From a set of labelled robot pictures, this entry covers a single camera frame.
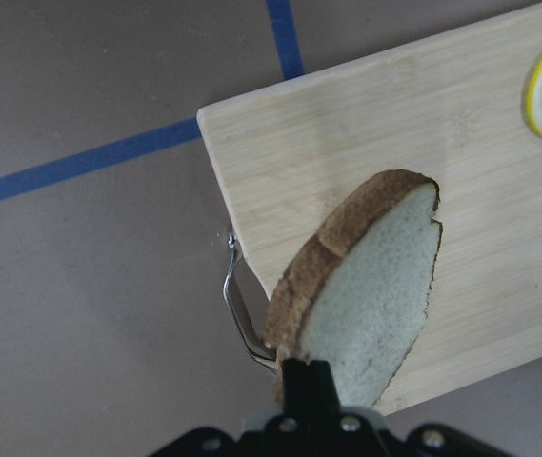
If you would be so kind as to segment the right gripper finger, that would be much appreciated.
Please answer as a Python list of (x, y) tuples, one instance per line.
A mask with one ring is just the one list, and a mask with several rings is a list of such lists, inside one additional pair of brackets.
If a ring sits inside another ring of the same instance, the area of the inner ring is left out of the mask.
[(287, 359), (282, 362), (283, 412), (294, 419), (319, 419), (341, 411), (331, 365)]

